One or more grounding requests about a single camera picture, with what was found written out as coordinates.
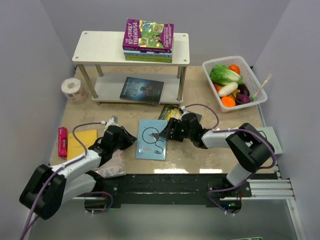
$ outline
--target toilet paper roll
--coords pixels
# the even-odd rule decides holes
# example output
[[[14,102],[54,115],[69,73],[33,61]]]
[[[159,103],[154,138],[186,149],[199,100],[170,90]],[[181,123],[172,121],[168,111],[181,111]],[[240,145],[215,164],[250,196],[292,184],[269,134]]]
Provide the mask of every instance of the toilet paper roll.
[[[87,92],[77,78],[68,78],[63,81],[61,91],[72,104],[80,104],[87,98]]]

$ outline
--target book stack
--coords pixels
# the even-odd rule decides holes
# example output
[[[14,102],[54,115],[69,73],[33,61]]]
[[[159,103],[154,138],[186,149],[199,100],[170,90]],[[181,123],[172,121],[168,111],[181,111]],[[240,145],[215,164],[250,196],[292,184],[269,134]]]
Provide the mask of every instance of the book stack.
[[[128,61],[172,63],[174,25],[127,19],[123,53]]]

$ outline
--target lettuce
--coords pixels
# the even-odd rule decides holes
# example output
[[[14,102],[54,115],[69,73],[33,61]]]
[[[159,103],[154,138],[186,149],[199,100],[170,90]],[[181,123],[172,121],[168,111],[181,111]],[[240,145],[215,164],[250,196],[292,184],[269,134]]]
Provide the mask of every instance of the lettuce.
[[[210,79],[213,83],[228,85],[232,82],[242,84],[243,77],[235,71],[230,70],[227,66],[218,64],[212,68]]]

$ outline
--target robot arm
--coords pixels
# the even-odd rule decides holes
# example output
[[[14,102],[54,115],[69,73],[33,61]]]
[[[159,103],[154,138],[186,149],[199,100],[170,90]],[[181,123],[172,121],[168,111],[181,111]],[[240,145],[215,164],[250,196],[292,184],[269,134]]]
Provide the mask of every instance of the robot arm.
[[[103,137],[88,148],[84,159],[77,161],[80,155],[53,167],[38,166],[19,198],[20,203],[31,209],[44,183],[61,167],[63,170],[52,178],[36,203],[34,212],[42,219],[52,217],[69,199],[99,188],[103,178],[91,170],[105,164],[116,150],[125,150],[137,140],[117,121],[115,116],[108,120]]]
[[[180,111],[180,119],[170,118],[160,136],[179,142],[190,139],[194,146],[201,149],[230,148],[238,163],[226,176],[227,181],[222,187],[237,186],[259,170],[271,157],[271,152],[265,143],[273,152],[275,151],[273,146],[249,123],[229,131],[215,131],[202,128],[194,113],[188,112],[185,108]],[[248,131],[263,139],[265,143],[248,134]]]

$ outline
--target blue book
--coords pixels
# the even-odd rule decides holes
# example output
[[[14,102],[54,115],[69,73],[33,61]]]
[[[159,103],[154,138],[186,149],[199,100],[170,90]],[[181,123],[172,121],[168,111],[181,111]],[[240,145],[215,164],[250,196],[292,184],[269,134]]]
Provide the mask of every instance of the blue book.
[[[166,159],[167,139],[159,136],[166,126],[166,120],[140,120],[135,152],[136,159]]]
[[[166,52],[152,52],[152,51],[123,51],[125,56],[136,56],[136,57],[153,57],[153,58],[169,58],[172,59],[172,53]]]

